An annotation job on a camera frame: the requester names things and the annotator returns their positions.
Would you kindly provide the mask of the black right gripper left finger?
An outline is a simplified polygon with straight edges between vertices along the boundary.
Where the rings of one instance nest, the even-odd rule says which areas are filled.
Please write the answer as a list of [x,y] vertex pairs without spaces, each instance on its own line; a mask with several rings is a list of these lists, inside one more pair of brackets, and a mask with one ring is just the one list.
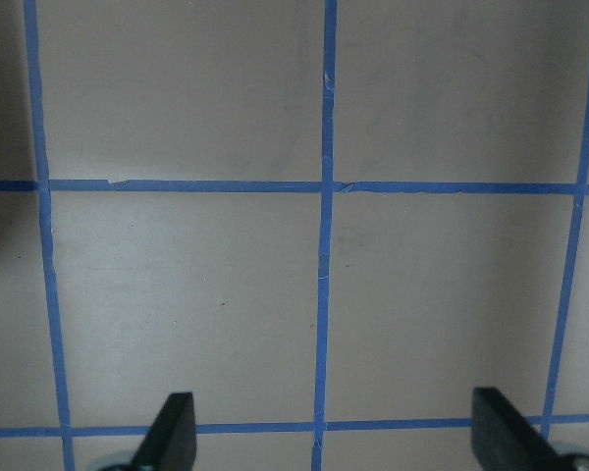
[[168,395],[136,451],[99,458],[91,470],[190,471],[197,457],[197,431],[191,392]]

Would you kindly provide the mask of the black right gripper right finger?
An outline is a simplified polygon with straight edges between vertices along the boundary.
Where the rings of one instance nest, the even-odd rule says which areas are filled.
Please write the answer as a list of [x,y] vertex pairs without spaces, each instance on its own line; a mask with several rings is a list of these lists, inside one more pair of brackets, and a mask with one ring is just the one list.
[[556,450],[494,387],[472,391],[471,450],[485,471],[589,470],[589,453]]

